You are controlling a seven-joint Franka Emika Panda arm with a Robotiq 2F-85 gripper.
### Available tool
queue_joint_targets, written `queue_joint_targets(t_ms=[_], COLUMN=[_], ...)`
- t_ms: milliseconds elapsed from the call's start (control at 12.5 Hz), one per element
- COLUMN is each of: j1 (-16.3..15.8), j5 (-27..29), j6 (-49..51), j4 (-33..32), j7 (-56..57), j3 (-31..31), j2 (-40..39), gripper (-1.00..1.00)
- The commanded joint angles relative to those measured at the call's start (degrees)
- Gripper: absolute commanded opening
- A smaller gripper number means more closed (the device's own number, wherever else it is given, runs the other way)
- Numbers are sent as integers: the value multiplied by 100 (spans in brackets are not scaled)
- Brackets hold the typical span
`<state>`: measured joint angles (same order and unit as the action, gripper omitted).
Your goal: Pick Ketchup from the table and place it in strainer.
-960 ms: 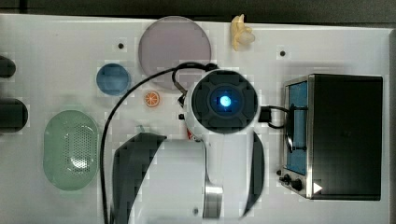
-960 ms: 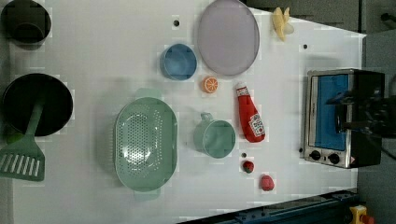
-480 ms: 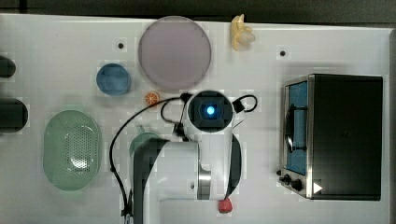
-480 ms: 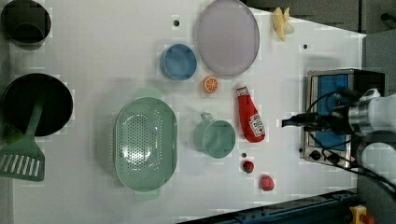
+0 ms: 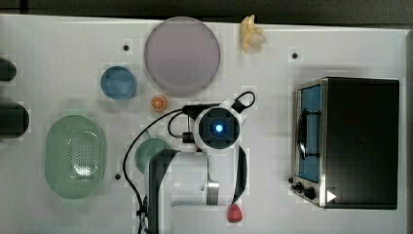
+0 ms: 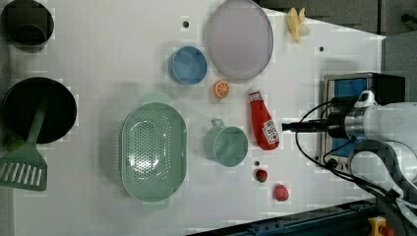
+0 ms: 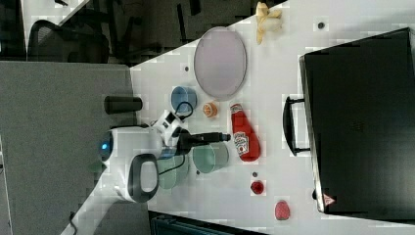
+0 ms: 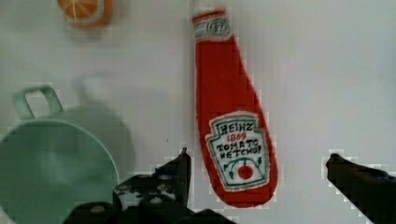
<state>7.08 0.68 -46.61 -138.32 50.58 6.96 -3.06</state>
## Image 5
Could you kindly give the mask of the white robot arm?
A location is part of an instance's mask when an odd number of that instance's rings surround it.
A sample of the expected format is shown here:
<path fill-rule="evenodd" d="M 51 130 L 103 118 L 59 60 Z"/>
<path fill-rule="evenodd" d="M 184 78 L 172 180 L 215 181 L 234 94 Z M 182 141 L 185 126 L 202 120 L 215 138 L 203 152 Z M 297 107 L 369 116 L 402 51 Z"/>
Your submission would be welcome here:
<path fill-rule="evenodd" d="M 191 141 L 197 149 L 163 149 L 147 163 L 147 234 L 171 234 L 175 206 L 233 205 L 246 188 L 246 155 L 240 141 L 247 107 L 227 98 L 186 105 L 181 112 L 194 120 Z"/>

